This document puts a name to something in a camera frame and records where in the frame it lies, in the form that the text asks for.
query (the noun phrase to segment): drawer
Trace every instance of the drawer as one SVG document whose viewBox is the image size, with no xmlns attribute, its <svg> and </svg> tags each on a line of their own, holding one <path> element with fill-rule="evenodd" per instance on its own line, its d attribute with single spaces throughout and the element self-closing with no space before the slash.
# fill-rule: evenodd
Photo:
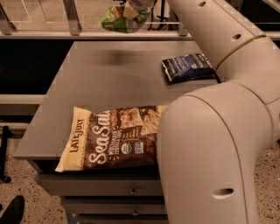
<svg viewBox="0 0 280 224">
<path fill-rule="evenodd" d="M 143 176 L 39 174 L 35 180 L 58 196 L 163 196 L 160 180 Z"/>
<path fill-rule="evenodd" d="M 71 214 L 166 214 L 164 199 L 62 199 L 61 205 Z"/>
<path fill-rule="evenodd" d="M 77 215 L 77 221 L 80 224 L 168 224 L 167 215 Z"/>
</svg>

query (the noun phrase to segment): gray table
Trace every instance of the gray table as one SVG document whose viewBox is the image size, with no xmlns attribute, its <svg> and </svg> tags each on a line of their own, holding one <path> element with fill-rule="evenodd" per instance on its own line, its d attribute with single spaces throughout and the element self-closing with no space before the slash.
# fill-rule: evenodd
<svg viewBox="0 0 280 224">
<path fill-rule="evenodd" d="M 62 197 L 68 212 L 87 211 L 80 221 L 168 223 L 157 168 L 58 175 L 53 173 L 53 161 L 60 159 L 66 146 L 74 106 L 100 112 L 169 104 L 186 92 L 216 84 L 216 80 L 193 80 L 167 85 L 161 60 L 197 52 L 200 49 L 192 41 L 73 43 L 14 157 L 33 165 L 38 183 Z M 135 208 L 140 220 L 131 216 Z"/>
</svg>

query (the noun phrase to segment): brand logo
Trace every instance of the brand logo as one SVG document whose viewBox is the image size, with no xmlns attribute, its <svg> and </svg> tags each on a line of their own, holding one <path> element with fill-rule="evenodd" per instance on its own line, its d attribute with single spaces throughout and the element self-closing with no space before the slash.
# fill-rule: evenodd
<svg viewBox="0 0 280 224">
<path fill-rule="evenodd" d="M 79 138 L 84 134 L 83 130 L 84 120 L 78 120 L 75 128 L 75 132 L 73 134 L 72 142 L 71 142 L 71 150 L 70 152 L 78 151 L 79 149 Z"/>
</svg>

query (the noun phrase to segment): black chair leg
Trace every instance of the black chair leg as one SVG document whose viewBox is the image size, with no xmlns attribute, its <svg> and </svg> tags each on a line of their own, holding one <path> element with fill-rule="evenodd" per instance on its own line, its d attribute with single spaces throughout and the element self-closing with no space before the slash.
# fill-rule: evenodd
<svg viewBox="0 0 280 224">
<path fill-rule="evenodd" d="M 12 134 L 9 131 L 9 127 L 3 126 L 2 141 L 0 147 L 0 180 L 2 180 L 4 183 L 11 182 L 11 178 L 4 175 L 7 143 L 8 143 L 8 138 L 11 136 Z"/>
</svg>

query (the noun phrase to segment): black shoe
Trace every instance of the black shoe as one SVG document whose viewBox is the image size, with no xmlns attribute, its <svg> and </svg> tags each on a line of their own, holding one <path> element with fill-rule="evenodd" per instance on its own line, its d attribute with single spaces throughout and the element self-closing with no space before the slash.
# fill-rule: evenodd
<svg viewBox="0 0 280 224">
<path fill-rule="evenodd" d="M 18 195 L 8 205 L 0 218 L 0 224 L 19 224 L 23 219 L 25 211 L 25 199 L 23 196 Z"/>
</svg>

